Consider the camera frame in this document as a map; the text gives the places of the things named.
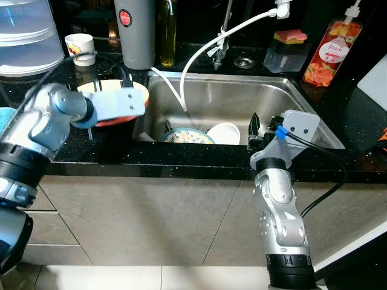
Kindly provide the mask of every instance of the speckled countertop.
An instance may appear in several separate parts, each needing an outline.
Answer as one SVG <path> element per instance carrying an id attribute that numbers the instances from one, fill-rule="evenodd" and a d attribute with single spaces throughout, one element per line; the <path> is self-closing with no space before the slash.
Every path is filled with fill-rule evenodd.
<path id="1" fill-rule="evenodd" d="M 179 47 L 178 62 L 171 71 L 182 71 L 186 61 L 197 50 L 195 45 Z M 261 62 L 256 68 L 241 70 L 232 65 L 235 56 L 263 59 L 265 51 L 230 50 L 221 70 L 214 72 L 203 56 L 191 69 L 193 73 L 273 76 Z M 51 81 L 69 84 L 72 88 L 100 79 L 117 78 L 109 71 L 110 64 L 97 62 L 90 68 L 63 67 Z M 146 83 L 146 71 L 130 71 L 136 82 Z M 328 88 L 317 88 L 299 80 L 299 74 L 277 74 L 292 79 L 297 89 L 320 115 L 346 149 L 333 150 L 343 158 L 349 171 L 348 182 L 385 183 L 387 152 L 376 148 L 377 139 L 387 127 L 387 115 L 356 85 L 360 79 L 337 75 Z M 0 106 L 17 107 L 25 92 L 41 76 L 0 78 Z M 252 179 L 249 165 L 252 154 L 246 146 L 172 144 L 138 142 L 131 138 L 135 121 L 114 127 L 94 128 L 90 141 L 86 130 L 72 128 L 69 138 L 55 161 L 47 168 L 48 175 L 146 176 L 175 178 Z M 311 149 L 294 159 L 290 168 L 296 181 L 336 182 L 342 173 L 335 163 Z"/>

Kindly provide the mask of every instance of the white hose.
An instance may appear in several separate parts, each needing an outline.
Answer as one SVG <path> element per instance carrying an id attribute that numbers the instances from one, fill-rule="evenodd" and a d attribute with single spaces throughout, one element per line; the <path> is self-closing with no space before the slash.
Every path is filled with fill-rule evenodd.
<path id="1" fill-rule="evenodd" d="M 184 95 L 184 79 L 186 78 L 186 74 L 187 74 L 187 71 L 189 69 L 189 67 L 191 66 L 191 64 L 195 61 L 195 59 L 200 55 L 202 54 L 203 52 L 205 52 L 208 48 L 210 48 L 211 45 L 214 45 L 216 44 L 219 40 L 221 39 L 224 39 L 225 37 L 227 36 L 230 36 L 231 34 L 233 34 L 234 32 L 248 26 L 249 24 L 257 21 L 257 20 L 260 20 L 262 18 L 265 18 L 267 16 L 270 16 L 270 17 L 274 17 L 277 15 L 277 9 L 274 8 L 274 9 L 271 9 L 269 10 L 268 12 L 265 12 L 265 13 L 262 13 L 262 14 L 259 14 L 257 16 L 254 16 L 252 18 L 250 18 L 249 20 L 246 20 L 245 22 L 237 25 L 236 27 L 230 29 L 229 31 L 225 32 L 225 33 L 222 33 L 221 35 L 219 35 L 217 38 L 214 38 L 212 39 L 209 43 L 205 44 L 203 47 L 201 47 L 189 60 L 188 60 L 188 63 L 186 64 L 186 66 L 184 67 L 184 70 L 183 70 L 183 73 L 181 74 L 181 77 L 180 77 L 180 100 L 181 100 L 181 103 L 180 104 L 186 104 L 186 100 L 185 100 L 185 95 Z"/>
<path id="2" fill-rule="evenodd" d="M 183 108 L 184 112 L 187 112 L 187 106 L 186 106 L 186 102 L 185 100 L 183 100 L 178 92 L 176 91 L 176 89 L 174 88 L 174 86 L 172 86 L 171 82 L 168 80 L 168 78 L 161 72 L 159 71 L 158 69 L 156 68 L 151 68 L 151 70 L 153 70 L 156 74 L 158 74 L 165 82 L 166 84 L 168 85 L 168 87 L 171 89 L 171 91 L 173 92 L 173 94 L 175 95 L 175 97 L 177 98 L 179 104 L 181 105 L 181 107 Z"/>

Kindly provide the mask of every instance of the tile floor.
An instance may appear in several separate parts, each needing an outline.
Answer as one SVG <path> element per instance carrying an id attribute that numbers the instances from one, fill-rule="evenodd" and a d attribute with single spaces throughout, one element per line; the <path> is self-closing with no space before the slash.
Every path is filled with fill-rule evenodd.
<path id="1" fill-rule="evenodd" d="M 20 264 L 19 273 L 36 290 L 267 290 L 265 267 L 37 266 Z M 19 279 L 4 290 L 18 288 Z"/>

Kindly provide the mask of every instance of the stainless steel sink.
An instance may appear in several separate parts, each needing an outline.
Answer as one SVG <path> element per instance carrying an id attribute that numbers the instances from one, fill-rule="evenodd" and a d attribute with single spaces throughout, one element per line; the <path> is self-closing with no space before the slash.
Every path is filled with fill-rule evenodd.
<path id="1" fill-rule="evenodd" d="M 166 72 L 166 75 L 178 91 L 181 74 Z M 293 84 L 282 77 L 187 74 L 184 88 L 186 113 L 161 77 L 150 76 L 149 106 L 145 116 L 138 120 L 135 140 L 144 141 L 144 135 L 149 135 L 159 141 L 165 133 L 166 120 L 172 128 L 191 127 L 202 131 L 218 123 L 231 122 L 241 132 L 240 145 L 246 145 L 248 125 L 254 113 L 261 122 L 259 133 L 262 135 L 273 115 L 288 109 L 316 113 Z M 327 148 L 344 149 L 323 121 L 313 142 Z"/>

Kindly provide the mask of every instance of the black cable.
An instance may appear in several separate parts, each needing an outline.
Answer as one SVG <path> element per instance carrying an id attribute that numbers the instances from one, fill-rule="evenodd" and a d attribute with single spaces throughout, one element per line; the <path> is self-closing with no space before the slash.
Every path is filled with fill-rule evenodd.
<path id="1" fill-rule="evenodd" d="M 21 114 L 21 112 L 23 112 L 23 110 L 24 110 L 25 106 L 28 104 L 28 102 L 31 101 L 33 98 L 35 98 L 36 94 L 39 92 L 39 90 L 41 89 L 43 84 L 48 80 L 49 77 L 51 77 L 64 64 L 66 64 L 68 62 L 72 62 L 74 59 L 76 59 L 76 58 L 78 58 L 80 56 L 89 56 L 89 55 L 94 55 L 94 56 L 96 56 L 99 59 L 104 59 L 104 60 L 107 60 L 107 61 L 113 63 L 114 66 L 116 66 L 120 70 L 121 75 L 122 75 L 122 79 L 127 79 L 128 78 L 128 75 L 126 74 L 126 71 L 122 67 L 121 62 L 117 63 L 114 59 L 108 57 L 105 54 L 97 53 L 96 51 L 88 51 L 88 52 L 85 52 L 85 53 L 79 53 L 76 56 L 68 56 L 68 57 L 64 58 L 51 71 L 47 72 L 40 79 L 40 81 L 38 81 L 38 83 L 32 87 L 31 91 L 27 92 L 27 94 L 25 95 L 24 100 L 19 105 L 19 107 L 16 110 L 16 112 L 12 115 L 12 118 L 8 121 L 8 123 L 5 126 L 5 128 L 0 133 L 0 143 L 3 141 L 4 137 L 6 136 L 8 130 L 11 127 L 11 125 L 13 124 L 13 122 L 15 122 L 17 117 Z"/>
<path id="2" fill-rule="evenodd" d="M 340 157 L 338 157 L 336 154 L 324 149 L 323 147 L 320 147 L 318 145 L 315 145 L 311 142 L 308 142 L 304 139 L 301 139 L 299 138 L 298 136 L 290 133 L 290 132 L 287 132 L 286 133 L 286 136 L 289 136 L 290 138 L 300 142 L 301 144 L 305 145 L 305 146 L 308 146 L 310 148 L 313 148 L 314 150 L 330 157 L 332 160 L 335 160 L 336 163 L 338 163 L 338 165 L 340 165 L 340 167 L 343 169 L 343 178 L 342 180 L 337 183 L 334 187 L 332 187 L 331 189 L 329 189 L 329 191 L 327 191 L 326 193 L 324 193 L 322 196 L 320 196 L 319 198 L 317 198 L 314 202 L 312 202 L 310 205 L 308 205 L 301 213 L 301 216 L 304 217 L 312 208 L 314 208 L 315 206 L 317 206 L 317 204 L 319 204 L 320 202 L 322 202 L 324 199 L 326 199 L 327 197 L 329 197 L 332 193 L 334 193 L 336 190 L 338 190 L 339 188 L 341 188 L 341 186 L 344 185 L 344 183 L 346 182 L 346 179 L 348 177 L 348 171 L 344 165 L 344 162 L 341 160 Z"/>

